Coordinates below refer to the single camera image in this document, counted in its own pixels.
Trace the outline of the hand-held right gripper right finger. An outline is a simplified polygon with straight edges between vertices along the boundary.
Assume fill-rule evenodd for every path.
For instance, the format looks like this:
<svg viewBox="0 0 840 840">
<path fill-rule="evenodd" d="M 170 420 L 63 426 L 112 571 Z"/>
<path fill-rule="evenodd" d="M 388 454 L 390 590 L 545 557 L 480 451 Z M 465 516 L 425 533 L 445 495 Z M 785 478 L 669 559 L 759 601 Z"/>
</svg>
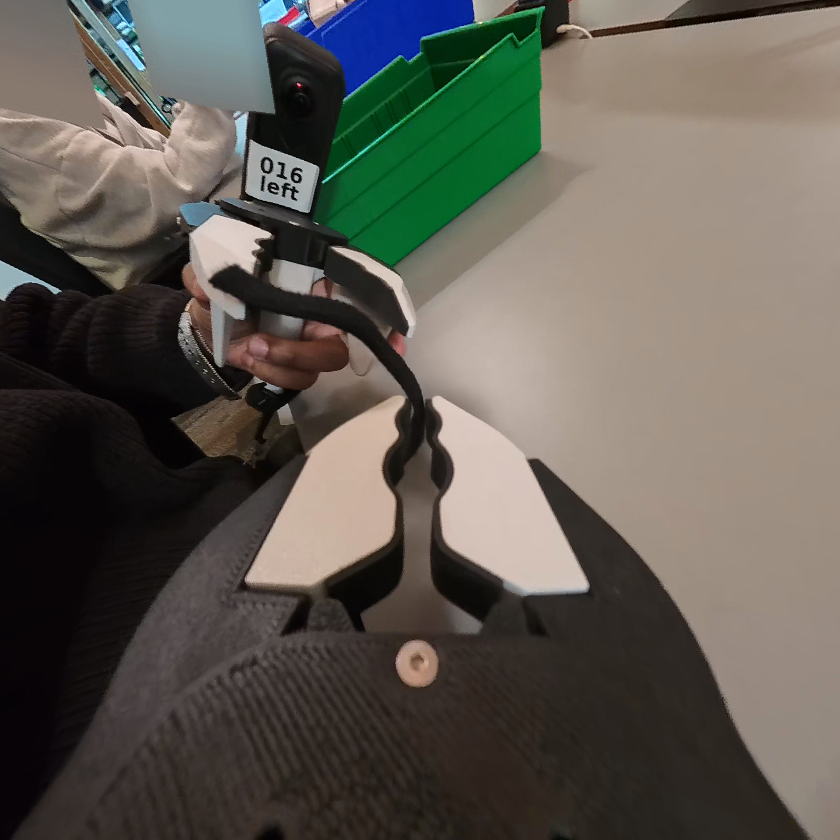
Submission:
<svg viewBox="0 0 840 840">
<path fill-rule="evenodd" d="M 428 445 L 437 492 L 429 562 L 445 600 L 483 622 L 501 601 L 589 592 L 550 500 L 515 444 L 434 396 Z"/>
</svg>

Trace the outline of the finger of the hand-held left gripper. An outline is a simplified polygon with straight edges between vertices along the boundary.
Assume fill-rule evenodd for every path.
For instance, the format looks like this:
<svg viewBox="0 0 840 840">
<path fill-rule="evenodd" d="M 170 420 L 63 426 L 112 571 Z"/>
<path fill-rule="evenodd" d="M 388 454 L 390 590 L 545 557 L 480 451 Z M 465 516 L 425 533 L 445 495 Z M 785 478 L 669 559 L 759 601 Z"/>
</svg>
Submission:
<svg viewBox="0 0 840 840">
<path fill-rule="evenodd" d="M 351 246 L 330 246 L 324 275 L 339 294 L 380 324 L 410 339 L 417 318 L 402 277 L 386 263 Z"/>
<path fill-rule="evenodd" d="M 216 289 L 211 279 L 230 267 L 268 284 L 273 238 L 267 231 L 231 217 L 210 217 L 190 233 L 190 256 L 201 290 L 209 299 L 214 361 L 225 365 L 234 328 L 254 316 L 235 296 Z"/>
</svg>

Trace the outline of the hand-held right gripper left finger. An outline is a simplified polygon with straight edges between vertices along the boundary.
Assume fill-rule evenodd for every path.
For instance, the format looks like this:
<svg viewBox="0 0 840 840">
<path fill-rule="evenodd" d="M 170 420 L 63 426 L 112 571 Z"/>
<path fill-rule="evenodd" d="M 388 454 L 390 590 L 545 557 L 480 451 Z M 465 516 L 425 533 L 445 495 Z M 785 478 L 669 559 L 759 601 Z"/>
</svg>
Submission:
<svg viewBox="0 0 840 840">
<path fill-rule="evenodd" d="M 310 451 L 245 574 L 245 588 L 333 599 L 355 616 L 403 573 L 396 493 L 408 443 L 408 402 L 390 397 Z"/>
</svg>

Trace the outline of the black marker tie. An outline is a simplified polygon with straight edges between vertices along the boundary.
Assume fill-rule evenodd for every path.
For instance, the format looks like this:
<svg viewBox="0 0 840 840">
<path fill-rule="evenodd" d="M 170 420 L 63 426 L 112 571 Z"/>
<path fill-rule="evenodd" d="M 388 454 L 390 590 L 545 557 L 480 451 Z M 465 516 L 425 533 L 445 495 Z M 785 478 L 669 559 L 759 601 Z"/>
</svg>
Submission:
<svg viewBox="0 0 840 840">
<path fill-rule="evenodd" d="M 275 288 L 258 280 L 239 266 L 217 271 L 205 283 L 206 294 L 212 303 L 220 303 L 222 310 L 234 319 L 239 309 L 255 309 L 260 313 L 315 321 L 354 336 L 371 351 L 389 372 L 406 395 L 411 407 L 407 440 L 402 446 L 404 462 L 415 456 L 420 448 L 426 426 L 426 405 L 422 388 L 414 373 L 382 336 L 374 322 L 352 305 L 330 298 L 313 297 Z"/>
</svg>

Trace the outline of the green plastic bin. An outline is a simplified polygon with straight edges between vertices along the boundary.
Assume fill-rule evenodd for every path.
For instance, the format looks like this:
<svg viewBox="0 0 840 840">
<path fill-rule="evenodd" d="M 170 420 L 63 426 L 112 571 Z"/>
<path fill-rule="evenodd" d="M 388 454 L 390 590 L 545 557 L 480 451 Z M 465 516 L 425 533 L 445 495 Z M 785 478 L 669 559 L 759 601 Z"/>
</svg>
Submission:
<svg viewBox="0 0 840 840">
<path fill-rule="evenodd" d="M 351 93 L 316 221 L 394 266 L 540 152 L 542 17 L 428 35 Z"/>
</svg>

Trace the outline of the grey desk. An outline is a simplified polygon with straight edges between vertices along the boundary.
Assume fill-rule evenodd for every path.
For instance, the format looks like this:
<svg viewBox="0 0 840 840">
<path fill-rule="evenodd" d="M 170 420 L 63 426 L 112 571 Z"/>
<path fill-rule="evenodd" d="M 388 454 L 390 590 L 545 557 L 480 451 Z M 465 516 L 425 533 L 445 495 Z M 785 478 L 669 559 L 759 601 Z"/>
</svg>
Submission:
<svg viewBox="0 0 840 840">
<path fill-rule="evenodd" d="M 658 575 L 838 838 L 838 7 L 542 53 L 542 150 L 398 269 L 408 361 Z"/>
</svg>

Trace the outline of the silver wristwatch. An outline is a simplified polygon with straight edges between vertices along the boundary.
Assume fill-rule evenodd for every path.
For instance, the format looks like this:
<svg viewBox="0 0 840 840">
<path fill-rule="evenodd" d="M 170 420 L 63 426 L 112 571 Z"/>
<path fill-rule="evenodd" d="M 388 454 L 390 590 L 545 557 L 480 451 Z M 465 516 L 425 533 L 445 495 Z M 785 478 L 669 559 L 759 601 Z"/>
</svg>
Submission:
<svg viewBox="0 0 840 840">
<path fill-rule="evenodd" d="M 241 394 L 250 383 L 250 375 L 227 363 L 215 361 L 209 345 L 193 321 L 191 302 L 185 305 L 180 315 L 177 341 L 189 365 L 217 396 L 229 402 L 243 399 Z"/>
</svg>

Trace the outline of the large blue plastic bin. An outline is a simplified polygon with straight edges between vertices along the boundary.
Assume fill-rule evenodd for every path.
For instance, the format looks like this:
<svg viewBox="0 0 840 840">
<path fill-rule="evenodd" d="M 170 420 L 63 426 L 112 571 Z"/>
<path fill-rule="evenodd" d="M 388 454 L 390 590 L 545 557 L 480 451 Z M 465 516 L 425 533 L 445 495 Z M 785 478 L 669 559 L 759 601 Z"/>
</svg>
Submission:
<svg viewBox="0 0 840 840">
<path fill-rule="evenodd" d="M 414 58 L 422 38 L 474 20 L 471 1 L 353 1 L 324 25 L 309 20 L 298 32 L 338 59 L 349 96 L 395 58 Z"/>
</svg>

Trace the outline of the small black red device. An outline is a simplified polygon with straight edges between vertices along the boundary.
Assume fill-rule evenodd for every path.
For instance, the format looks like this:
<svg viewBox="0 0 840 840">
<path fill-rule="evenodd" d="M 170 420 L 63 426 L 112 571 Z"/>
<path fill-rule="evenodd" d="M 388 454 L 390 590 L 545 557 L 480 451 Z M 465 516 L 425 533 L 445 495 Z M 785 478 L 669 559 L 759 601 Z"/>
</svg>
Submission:
<svg viewBox="0 0 840 840">
<path fill-rule="evenodd" d="M 562 38 L 563 34 L 559 28 L 571 22 L 570 2 L 561 1 L 539 1 L 542 8 L 541 18 L 541 43 L 546 49 Z"/>
</svg>

